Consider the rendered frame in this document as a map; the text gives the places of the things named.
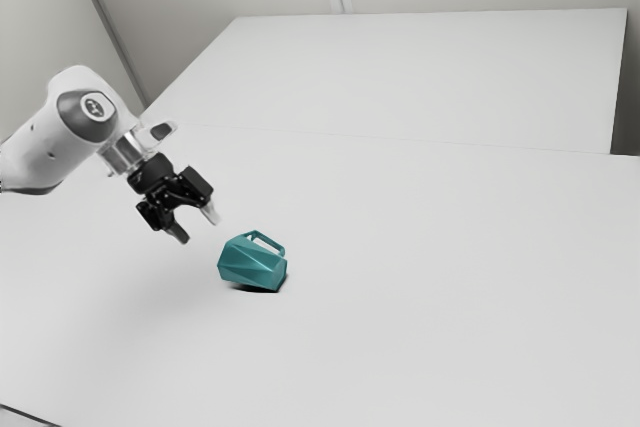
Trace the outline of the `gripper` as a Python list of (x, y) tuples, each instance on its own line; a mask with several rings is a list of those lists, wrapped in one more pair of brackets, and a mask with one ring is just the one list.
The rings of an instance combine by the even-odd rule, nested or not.
[[(174, 207), (166, 204), (164, 198), (148, 197), (152, 192), (165, 185), (167, 179), (175, 176), (173, 164), (163, 154), (157, 153), (127, 176), (128, 185), (143, 199), (136, 204), (136, 209), (153, 231), (163, 231), (176, 239), (180, 244), (187, 244), (189, 234), (176, 221)], [(184, 203), (197, 207), (204, 217), (212, 224), (221, 221), (214, 205), (214, 188), (199, 174), (187, 166), (178, 174), (177, 182)]]

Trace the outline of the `teal faceted mug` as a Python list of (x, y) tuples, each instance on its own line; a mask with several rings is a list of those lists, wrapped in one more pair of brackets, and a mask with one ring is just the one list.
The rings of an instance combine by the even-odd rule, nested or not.
[(217, 268), (225, 281), (277, 292), (287, 276), (285, 255), (284, 246), (252, 230), (224, 244)]

